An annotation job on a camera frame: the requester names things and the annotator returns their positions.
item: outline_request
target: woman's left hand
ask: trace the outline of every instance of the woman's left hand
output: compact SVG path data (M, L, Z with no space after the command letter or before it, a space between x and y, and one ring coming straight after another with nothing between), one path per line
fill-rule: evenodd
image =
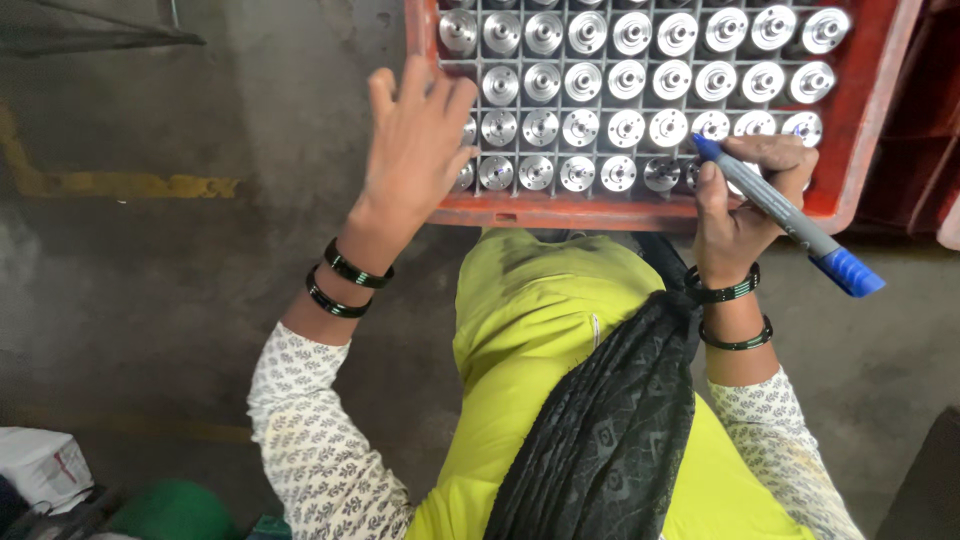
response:
M369 82L373 141L354 211L412 236L479 154L475 146L460 146L477 87L434 73L423 56L407 59L396 99L390 69L374 71Z

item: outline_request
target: woman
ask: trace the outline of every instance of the woman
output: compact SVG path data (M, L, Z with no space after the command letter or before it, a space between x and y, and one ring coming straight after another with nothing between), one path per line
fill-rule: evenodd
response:
M862 538L750 292L780 231L749 205L728 212L713 163L697 192L701 284L687 276L702 311L663 292L678 280L670 257L651 260L661 278L606 237L483 232L457 290L463 412L436 488L412 506L330 385L392 261L478 153L459 147L476 87L411 57L396 100L388 69L370 90L366 186L267 342L249 397L295 538ZM816 151L792 136L724 145L803 203ZM701 312L716 414L690 385Z

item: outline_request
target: woman's right hand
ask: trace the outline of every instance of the woman's right hand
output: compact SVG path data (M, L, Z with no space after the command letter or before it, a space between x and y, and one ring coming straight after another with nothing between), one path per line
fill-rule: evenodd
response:
M804 185L820 155L795 135L727 137L721 143L731 156L757 163L764 177L798 209L804 207ZM708 161L697 180L697 237L693 255L704 287L725 288L742 282L750 266L783 230L747 201L728 207L727 181Z

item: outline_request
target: black bangle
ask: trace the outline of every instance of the black bangle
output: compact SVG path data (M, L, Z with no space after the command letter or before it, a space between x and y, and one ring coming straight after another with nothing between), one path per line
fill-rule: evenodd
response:
M750 266L750 274L747 274L742 282L722 289L704 289L700 283L700 275L697 273L696 265L687 270L686 275L684 275L686 296L692 298L697 304L715 304L740 298L756 289L759 284L760 265L755 262Z
M350 307L344 306L329 296L326 296L317 286L317 279L314 277L317 268L320 268L320 264L315 264L314 267L310 269L310 273L306 275L306 291L310 293L310 298L312 298L318 306L322 307L324 311L345 319L356 319L362 317L364 313L367 312L367 309L370 309L370 304L373 302L373 299L367 302L365 306Z
M335 237L327 244L326 250L324 251L324 259L326 263L330 265L330 268L333 268L333 271L341 278L371 289L382 289L387 286L387 283L389 283L390 279L394 276L393 266L387 269L387 274L383 277L368 274L357 268L337 251L337 238Z
M715 341L707 337L707 333L704 331L704 323L700 323L700 339L703 339L704 343L717 349L723 349L724 351L746 351L747 349L755 349L767 341L770 341L773 336L774 327L770 325L770 319L766 315L763 315L763 331L760 332L760 335L739 343L724 343L723 341Z

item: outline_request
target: yellow floor marking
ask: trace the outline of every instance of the yellow floor marking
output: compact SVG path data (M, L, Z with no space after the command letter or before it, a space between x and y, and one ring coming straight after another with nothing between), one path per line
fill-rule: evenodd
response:
M110 197L125 201L136 198L230 199L240 182L233 178L203 178L173 175L161 178L149 173L79 172L43 173L30 163L16 133L13 113L0 102L0 146L13 174L16 189L25 197Z

